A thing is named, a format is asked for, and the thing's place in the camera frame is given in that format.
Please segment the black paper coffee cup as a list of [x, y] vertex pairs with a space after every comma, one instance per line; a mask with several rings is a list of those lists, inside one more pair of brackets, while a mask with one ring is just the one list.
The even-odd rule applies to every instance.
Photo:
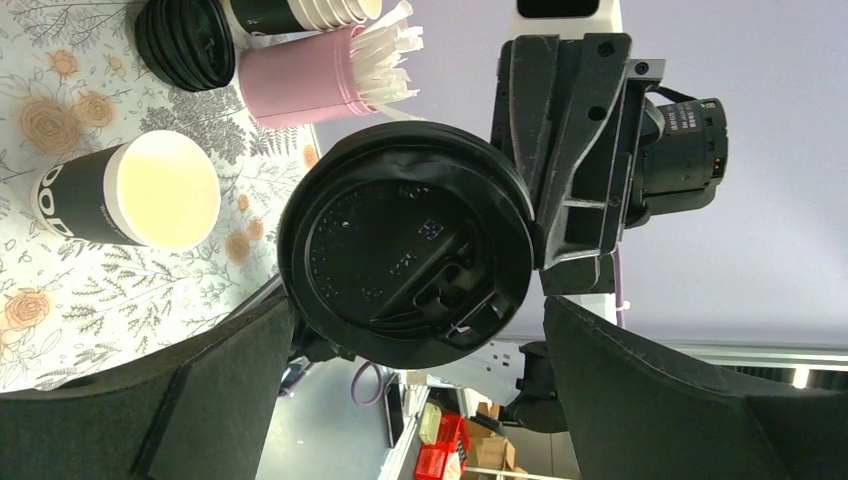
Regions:
[[156, 130], [51, 168], [31, 202], [63, 237], [184, 251], [213, 230], [221, 194], [215, 166], [195, 141]]

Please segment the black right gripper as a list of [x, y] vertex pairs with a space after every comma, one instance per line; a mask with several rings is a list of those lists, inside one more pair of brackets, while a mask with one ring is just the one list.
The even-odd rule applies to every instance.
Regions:
[[491, 140], [529, 192], [548, 296], [612, 292], [623, 233], [706, 207], [724, 178], [722, 103], [664, 87], [664, 61], [631, 50], [625, 33], [502, 46]]

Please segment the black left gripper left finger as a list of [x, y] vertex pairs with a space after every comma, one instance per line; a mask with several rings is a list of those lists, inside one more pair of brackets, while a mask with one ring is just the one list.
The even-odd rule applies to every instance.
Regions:
[[276, 296], [52, 390], [1, 397], [5, 479], [252, 479], [296, 324]]

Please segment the black plastic cup lid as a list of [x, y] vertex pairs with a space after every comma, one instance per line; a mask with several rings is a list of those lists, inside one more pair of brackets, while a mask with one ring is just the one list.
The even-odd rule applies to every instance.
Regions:
[[529, 194], [489, 142], [426, 121], [331, 147], [288, 201], [285, 289], [318, 335], [375, 363], [441, 366], [481, 348], [524, 302]]

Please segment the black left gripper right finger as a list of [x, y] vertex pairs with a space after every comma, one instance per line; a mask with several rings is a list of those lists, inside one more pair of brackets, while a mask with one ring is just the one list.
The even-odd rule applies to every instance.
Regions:
[[713, 365], [563, 297], [545, 303], [559, 399], [586, 479], [843, 479], [847, 396]]

